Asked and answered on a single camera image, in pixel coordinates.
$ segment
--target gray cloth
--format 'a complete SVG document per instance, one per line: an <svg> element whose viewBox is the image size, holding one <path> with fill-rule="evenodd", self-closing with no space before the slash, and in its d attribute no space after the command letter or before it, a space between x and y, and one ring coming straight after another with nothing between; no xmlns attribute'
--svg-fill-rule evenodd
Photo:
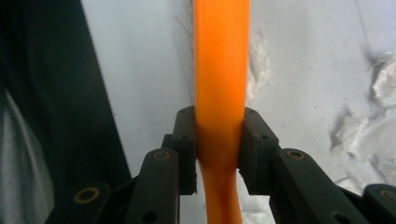
<svg viewBox="0 0 396 224"><path fill-rule="evenodd" d="M0 223L44 223L52 207L41 146L9 93L0 90Z"/></svg>

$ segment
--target orange object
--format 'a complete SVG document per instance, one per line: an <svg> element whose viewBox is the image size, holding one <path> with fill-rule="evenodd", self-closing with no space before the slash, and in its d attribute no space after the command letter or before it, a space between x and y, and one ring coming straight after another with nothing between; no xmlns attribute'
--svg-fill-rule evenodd
<svg viewBox="0 0 396 224"><path fill-rule="evenodd" d="M207 223L242 223L236 166L248 70L248 0L195 0L195 117Z"/></svg>

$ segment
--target dark fabric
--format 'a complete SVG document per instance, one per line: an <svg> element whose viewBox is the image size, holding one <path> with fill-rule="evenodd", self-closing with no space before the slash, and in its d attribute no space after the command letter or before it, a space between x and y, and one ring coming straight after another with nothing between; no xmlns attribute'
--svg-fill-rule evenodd
<svg viewBox="0 0 396 224"><path fill-rule="evenodd" d="M84 181L130 178L79 1L0 6L0 80L44 150L55 202Z"/></svg>

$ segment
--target orange handle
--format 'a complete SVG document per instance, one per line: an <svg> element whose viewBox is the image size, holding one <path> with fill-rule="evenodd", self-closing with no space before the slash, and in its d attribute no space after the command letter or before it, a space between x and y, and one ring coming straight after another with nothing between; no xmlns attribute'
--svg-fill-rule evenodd
<svg viewBox="0 0 396 224"><path fill-rule="evenodd" d="M195 116L207 223L242 223L236 166L245 111L248 0L195 0Z"/></svg>

